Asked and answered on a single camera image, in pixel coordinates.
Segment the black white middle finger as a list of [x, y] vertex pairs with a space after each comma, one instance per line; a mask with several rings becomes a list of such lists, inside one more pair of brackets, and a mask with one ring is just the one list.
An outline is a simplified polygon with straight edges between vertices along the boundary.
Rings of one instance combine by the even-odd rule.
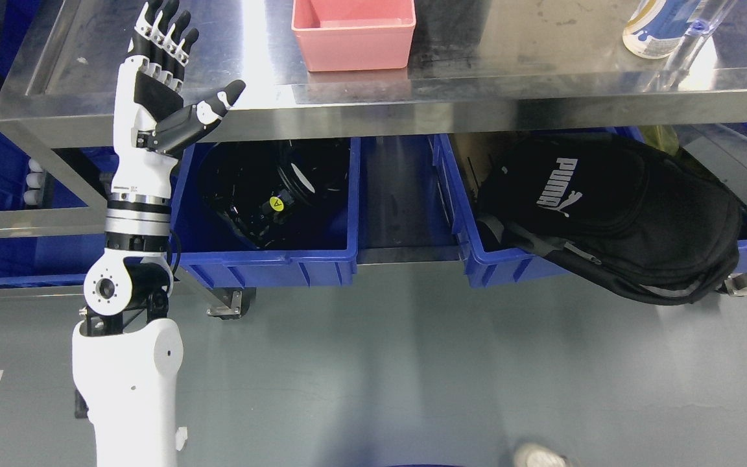
[[[191, 13], [189, 11], [184, 10], [183, 12], [181, 12], [178, 15], [177, 19], [170, 21], [168, 28], [168, 38], [171, 38], [173, 42], [175, 40], [179, 41], [184, 33], [184, 30], [186, 30], [186, 28], [189, 26], [190, 20]], [[169, 60], [169, 70], [164, 71], [158, 77], [158, 80], [166, 85], [172, 85], [172, 63], [174, 62], [174, 57], [172, 56], [173, 53], [174, 45], [170, 47], [170, 56], [172, 58]]]

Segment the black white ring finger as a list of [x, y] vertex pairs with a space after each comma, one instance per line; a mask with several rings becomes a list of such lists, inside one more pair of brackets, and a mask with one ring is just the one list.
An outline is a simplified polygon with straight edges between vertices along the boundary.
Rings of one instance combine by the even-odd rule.
[[169, 60], [172, 58], [170, 47], [174, 42], [168, 38], [168, 28], [177, 12], [179, 2], [147, 1], [145, 6], [145, 26], [147, 38], [151, 42], [147, 73], [152, 77], [159, 77], [164, 71], [169, 70]]

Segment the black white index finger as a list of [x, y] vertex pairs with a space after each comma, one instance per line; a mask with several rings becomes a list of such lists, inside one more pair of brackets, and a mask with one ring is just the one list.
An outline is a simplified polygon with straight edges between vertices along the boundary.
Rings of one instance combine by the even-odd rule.
[[185, 69], [189, 65], [192, 46], [198, 41], [199, 31], [190, 29], [179, 41], [174, 41], [174, 62], [172, 63], [172, 89], [175, 92], [183, 88]]

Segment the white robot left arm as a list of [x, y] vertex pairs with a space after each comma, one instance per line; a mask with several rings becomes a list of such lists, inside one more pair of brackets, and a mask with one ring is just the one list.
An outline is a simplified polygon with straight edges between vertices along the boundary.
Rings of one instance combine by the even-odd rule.
[[216, 129], [245, 89], [181, 95], [198, 30], [178, 1], [147, 1], [119, 65], [113, 149], [119, 158], [102, 256], [83, 283], [72, 331], [72, 378], [95, 433], [99, 466], [175, 466], [177, 375], [183, 339], [168, 317], [174, 287], [170, 174], [187, 146]]

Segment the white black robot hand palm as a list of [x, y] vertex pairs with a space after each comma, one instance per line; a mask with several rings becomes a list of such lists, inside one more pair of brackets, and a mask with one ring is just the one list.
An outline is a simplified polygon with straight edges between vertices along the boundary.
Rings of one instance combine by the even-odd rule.
[[177, 159], [148, 147], [155, 126], [184, 106], [175, 89], [148, 74], [149, 59], [129, 56], [117, 75], [113, 104], [113, 149], [119, 166], [112, 194], [169, 199], [170, 173]]

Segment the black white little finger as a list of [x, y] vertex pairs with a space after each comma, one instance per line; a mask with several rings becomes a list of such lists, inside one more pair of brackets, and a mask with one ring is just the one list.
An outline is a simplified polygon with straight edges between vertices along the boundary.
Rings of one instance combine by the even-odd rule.
[[145, 26], [146, 3], [143, 3], [143, 8], [134, 23], [133, 33], [128, 44], [128, 61], [133, 61], [137, 65], [145, 65], [148, 68], [151, 42], [147, 38], [147, 27]]

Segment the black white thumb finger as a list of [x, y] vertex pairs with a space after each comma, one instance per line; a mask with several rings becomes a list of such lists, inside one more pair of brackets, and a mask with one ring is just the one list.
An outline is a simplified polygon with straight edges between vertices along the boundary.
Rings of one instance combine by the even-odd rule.
[[177, 156], [215, 130], [234, 109], [246, 83], [234, 80], [213, 97], [189, 104], [157, 123], [151, 133], [151, 150]]

